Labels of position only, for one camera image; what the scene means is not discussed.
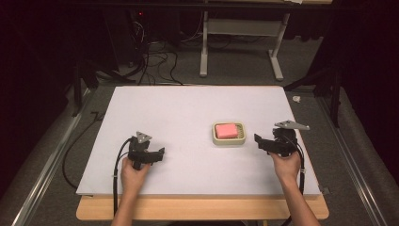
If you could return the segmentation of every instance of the white board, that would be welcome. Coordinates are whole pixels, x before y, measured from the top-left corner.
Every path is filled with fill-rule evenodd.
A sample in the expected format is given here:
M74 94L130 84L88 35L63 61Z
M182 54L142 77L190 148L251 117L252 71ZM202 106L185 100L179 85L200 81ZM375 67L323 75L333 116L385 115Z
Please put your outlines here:
M152 136L150 152L166 149L164 160L153 164L143 195L282 194L272 158L258 149L254 134L273 139L275 122L287 120L295 118L281 87L116 88L76 193L112 194L120 147L140 131ZM243 123L246 142L216 146L212 126L220 121ZM320 194L305 145L296 134L306 156L304 193Z

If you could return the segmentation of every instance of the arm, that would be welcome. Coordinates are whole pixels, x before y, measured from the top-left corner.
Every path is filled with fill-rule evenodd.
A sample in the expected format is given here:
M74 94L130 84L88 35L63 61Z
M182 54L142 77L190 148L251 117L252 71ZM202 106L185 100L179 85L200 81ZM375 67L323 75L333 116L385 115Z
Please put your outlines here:
M320 225L316 216L305 202L296 183L296 177L300 169L299 153L293 153L288 157L280 157L275 153L270 153L270 155L273 158L275 171L281 183L294 225Z
M120 197L118 211L112 220L112 226L132 225L133 208L135 207L137 195L144 184L144 179L150 169L147 164L141 170L133 169L133 162L125 157L122 160L122 180L123 193Z

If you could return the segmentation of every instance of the sponge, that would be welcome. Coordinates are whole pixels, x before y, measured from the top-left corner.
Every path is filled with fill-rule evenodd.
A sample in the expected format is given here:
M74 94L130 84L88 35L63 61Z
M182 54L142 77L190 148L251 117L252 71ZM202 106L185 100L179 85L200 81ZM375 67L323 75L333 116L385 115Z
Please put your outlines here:
M218 124L215 126L215 130L219 139L236 138L238 136L238 130L234 123Z

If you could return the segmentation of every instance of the table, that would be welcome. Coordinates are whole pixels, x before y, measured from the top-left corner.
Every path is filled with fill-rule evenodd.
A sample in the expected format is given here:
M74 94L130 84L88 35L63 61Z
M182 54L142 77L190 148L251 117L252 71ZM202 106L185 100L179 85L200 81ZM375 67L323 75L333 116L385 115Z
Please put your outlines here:
M148 116L147 122L140 120L143 116ZM246 127L245 144L219 147L212 143L211 125L222 119L240 119ZM135 219L288 218L272 160L253 141L255 132L271 138L273 122L285 120L295 119L281 87L116 88L77 191L84 196L76 215L82 220L113 217L112 178L106 176L113 160L107 161L116 157L111 150L118 152L119 139L141 127L154 137L150 151L165 145L166 155L152 167ZM182 131L188 123L196 129ZM305 199L318 218L327 218L326 202L299 133L297 138L306 158ZM237 161L245 170L237 170Z
M281 0L226 0L223 2L246 2L246 3L292 3L291 1ZM331 4L332 0L304 0L303 4ZM200 58L199 76L208 75L208 34L227 34L227 35L245 35L245 36L268 36L275 37L276 44L274 49L268 50L269 59L273 68L274 75L278 81L282 81L281 68L277 59L279 47L285 29L288 25L290 13L284 13L281 21L248 21L231 19L209 19L208 11L203 12L202 29L202 50Z
M230 1L213 1L210 0L209 3L204 3L203 1L192 1L192 2L153 2L153 1L139 1L139 2L97 2L97 1L87 1L87 2L75 2L75 1L61 1L60 5L62 7L67 8L142 8L142 9L182 9L182 10L247 10L247 11L263 11L266 9L272 9L275 11L284 12L285 15L289 15L290 11L296 10L319 10L319 9L328 9L324 6L331 5L333 0L303 0L302 4L306 5L303 7L292 6L289 4L288 1L284 0L230 0ZM277 39L276 47L279 48L280 41ZM275 48L274 51L269 51L270 60L273 66L273 70L275 75L277 76L278 80L282 79L282 74L279 69L279 63L277 61L277 52L278 49ZM201 66L200 66L200 73L201 76L206 76L207 74L207 46L205 43L202 44L202 51L201 51ZM113 71L109 71L108 69L103 69L103 71L107 72L108 74L114 74ZM76 73L75 79L75 87L80 89L81 84L79 82L80 76L84 76L83 74ZM77 105L77 111L80 110L81 106L81 93L75 93L75 103Z

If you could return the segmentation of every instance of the floor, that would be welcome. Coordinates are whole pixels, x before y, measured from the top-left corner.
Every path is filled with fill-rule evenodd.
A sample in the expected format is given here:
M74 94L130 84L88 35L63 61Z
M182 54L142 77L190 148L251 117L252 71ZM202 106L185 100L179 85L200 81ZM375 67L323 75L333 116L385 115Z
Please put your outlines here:
M273 78L265 52L272 48L273 40L234 38L227 46L227 40L210 40L212 48L209 50L207 78L199 77L198 41L184 43L179 48L154 45L151 64L143 76L142 85L178 85L170 81L175 62L175 55L171 52L174 52L178 58L172 71L173 77L186 85L286 86L306 75L322 41L285 40L279 51L279 63L285 79L278 82ZM80 181L101 122L94 122L81 137L79 135L93 122L95 114L92 112L106 111L114 87L119 85L104 80L100 83L96 90L86 95L86 107L81 114L72 117L74 108L70 101L32 151L0 203L1 225L109 225L109 221L80 221L76 218L80 197L74 194L74 188L67 184L62 174L62 158L68 153L64 165L68 177L72 183ZM340 128L335 128L327 116L328 97L315 98L311 89L312 86L301 87L286 94L295 119L311 124L312 129L309 133L303 133L302 137L325 191L329 217L321 220L322 225L399 225L397 184L365 135L344 90L339 111ZM300 103L292 99L298 95ZM38 182L42 188L39 192L34 189ZM282 221L269 220L268 223L280 225ZM136 223L149 224L165 222Z

